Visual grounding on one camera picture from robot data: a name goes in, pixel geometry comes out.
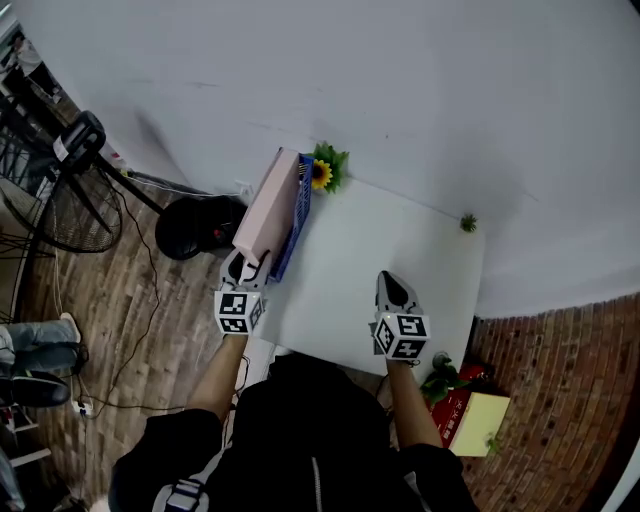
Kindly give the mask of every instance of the white backdrop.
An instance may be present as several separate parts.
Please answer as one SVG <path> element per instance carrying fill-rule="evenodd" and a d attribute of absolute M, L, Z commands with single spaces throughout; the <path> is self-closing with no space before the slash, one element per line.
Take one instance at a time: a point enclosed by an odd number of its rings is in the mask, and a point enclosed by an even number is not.
<path fill-rule="evenodd" d="M 477 312 L 640 289 L 640 17 L 627 0 L 17 0 L 138 171 L 258 183 L 327 139 L 488 233 Z"/>

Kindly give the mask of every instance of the white table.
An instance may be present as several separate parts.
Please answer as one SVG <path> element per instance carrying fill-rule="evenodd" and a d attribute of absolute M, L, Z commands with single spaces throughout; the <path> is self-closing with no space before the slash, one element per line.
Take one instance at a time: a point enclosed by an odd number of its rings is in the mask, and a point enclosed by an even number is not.
<path fill-rule="evenodd" d="M 459 367 L 478 297 L 484 235 L 418 203 L 349 180 L 336 195 L 312 197 L 281 283 L 267 288 L 260 338 L 358 370 L 386 374 L 373 354 L 376 279 L 396 273 L 429 315 L 432 341 L 416 377 L 446 350 Z"/>

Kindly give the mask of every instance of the cardboard box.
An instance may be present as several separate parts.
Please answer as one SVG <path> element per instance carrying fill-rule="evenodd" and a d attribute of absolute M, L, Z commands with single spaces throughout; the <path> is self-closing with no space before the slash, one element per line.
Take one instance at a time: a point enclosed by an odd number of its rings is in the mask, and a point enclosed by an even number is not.
<path fill-rule="evenodd" d="M 266 251 L 275 261 L 291 231 L 300 187 L 299 163 L 297 151 L 280 148 L 236 232 L 233 245 L 252 265 L 258 265 Z"/>
<path fill-rule="evenodd" d="M 443 446 L 459 457 L 486 457 L 487 441 L 500 430 L 510 401 L 464 388 L 450 390 L 431 409 Z"/>

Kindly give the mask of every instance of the fiducial marker cube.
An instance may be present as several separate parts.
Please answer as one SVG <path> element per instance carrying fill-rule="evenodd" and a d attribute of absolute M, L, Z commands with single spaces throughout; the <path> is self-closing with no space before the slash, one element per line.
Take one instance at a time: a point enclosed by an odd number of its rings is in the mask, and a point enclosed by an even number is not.
<path fill-rule="evenodd" d="M 264 313 L 259 292 L 217 291 L 215 317 L 223 334 L 252 334 Z"/>
<path fill-rule="evenodd" d="M 380 312 L 373 338 L 387 359 L 420 360 L 431 339 L 429 317 Z"/>

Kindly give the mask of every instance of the red brick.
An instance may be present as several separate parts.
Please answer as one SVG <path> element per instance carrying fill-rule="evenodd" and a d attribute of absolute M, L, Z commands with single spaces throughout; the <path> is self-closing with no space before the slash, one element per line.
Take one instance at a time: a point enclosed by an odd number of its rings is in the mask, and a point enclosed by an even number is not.
<path fill-rule="evenodd" d="M 640 294 L 479 327 L 474 353 L 492 354 L 497 382 L 512 398 L 501 454 L 465 465 L 481 510 L 580 508 L 629 406 L 639 312 Z"/>

